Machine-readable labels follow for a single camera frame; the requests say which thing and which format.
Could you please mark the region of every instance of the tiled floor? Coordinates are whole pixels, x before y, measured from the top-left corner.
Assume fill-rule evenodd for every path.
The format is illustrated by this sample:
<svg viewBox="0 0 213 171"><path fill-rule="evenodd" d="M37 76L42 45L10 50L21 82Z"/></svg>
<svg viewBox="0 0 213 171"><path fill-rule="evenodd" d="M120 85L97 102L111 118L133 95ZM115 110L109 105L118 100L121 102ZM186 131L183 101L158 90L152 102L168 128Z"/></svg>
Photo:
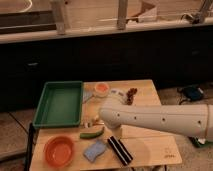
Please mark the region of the tiled floor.
<svg viewBox="0 0 213 171"><path fill-rule="evenodd" d="M213 86L211 84L202 84L205 100L195 102L213 104ZM176 105L180 100L180 94L177 93L177 88L168 88L158 91L159 97L163 105ZM23 110L12 112L25 129L28 130L28 125L32 121L35 110ZM13 153L26 150L27 134L15 122L15 120L7 113L0 114L0 157L6 153ZM213 170L213 147L195 148L187 137L174 135L176 143L179 147L183 163L177 166L169 166L169 171L212 171ZM21 171L24 163L24 158L16 159L9 162L0 163L0 171Z"/></svg>

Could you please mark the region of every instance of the blue sponge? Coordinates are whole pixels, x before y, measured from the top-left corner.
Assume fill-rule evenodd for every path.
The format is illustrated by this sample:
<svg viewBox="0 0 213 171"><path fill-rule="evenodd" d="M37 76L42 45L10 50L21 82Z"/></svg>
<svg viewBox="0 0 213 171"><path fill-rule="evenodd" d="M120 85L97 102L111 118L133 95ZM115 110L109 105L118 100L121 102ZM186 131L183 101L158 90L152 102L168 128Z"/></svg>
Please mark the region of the blue sponge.
<svg viewBox="0 0 213 171"><path fill-rule="evenodd" d="M84 156L93 163L95 159L104 153L107 146L102 140L97 140L95 144L92 144L84 151Z"/></svg>

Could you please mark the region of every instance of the black cabinet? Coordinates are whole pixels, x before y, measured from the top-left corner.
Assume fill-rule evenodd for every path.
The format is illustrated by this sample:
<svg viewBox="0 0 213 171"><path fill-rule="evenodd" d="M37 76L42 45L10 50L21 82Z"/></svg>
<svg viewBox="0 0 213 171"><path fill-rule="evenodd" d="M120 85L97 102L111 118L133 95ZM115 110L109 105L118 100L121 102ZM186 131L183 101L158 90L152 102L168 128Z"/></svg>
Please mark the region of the black cabinet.
<svg viewBox="0 0 213 171"><path fill-rule="evenodd" d="M213 26L0 45L0 108L36 107L46 81L212 81Z"/></svg>

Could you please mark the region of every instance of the green tray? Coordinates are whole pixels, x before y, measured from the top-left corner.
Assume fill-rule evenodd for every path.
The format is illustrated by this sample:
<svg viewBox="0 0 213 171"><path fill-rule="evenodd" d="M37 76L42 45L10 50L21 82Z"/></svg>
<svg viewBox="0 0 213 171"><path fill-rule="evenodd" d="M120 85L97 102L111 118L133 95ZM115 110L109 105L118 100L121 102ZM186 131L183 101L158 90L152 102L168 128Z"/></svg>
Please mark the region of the green tray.
<svg viewBox="0 0 213 171"><path fill-rule="evenodd" d="M83 82L47 82L33 121L35 128L75 127L80 124Z"/></svg>

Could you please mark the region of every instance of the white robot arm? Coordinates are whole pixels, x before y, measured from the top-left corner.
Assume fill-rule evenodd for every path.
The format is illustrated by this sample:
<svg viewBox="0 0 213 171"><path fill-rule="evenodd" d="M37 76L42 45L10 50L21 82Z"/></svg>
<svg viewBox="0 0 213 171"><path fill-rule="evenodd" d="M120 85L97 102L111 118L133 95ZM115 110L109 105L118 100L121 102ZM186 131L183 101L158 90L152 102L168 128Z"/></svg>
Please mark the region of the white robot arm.
<svg viewBox="0 0 213 171"><path fill-rule="evenodd" d="M112 89L100 108L100 118L110 129L131 125L213 141L213 106L128 106L126 93Z"/></svg>

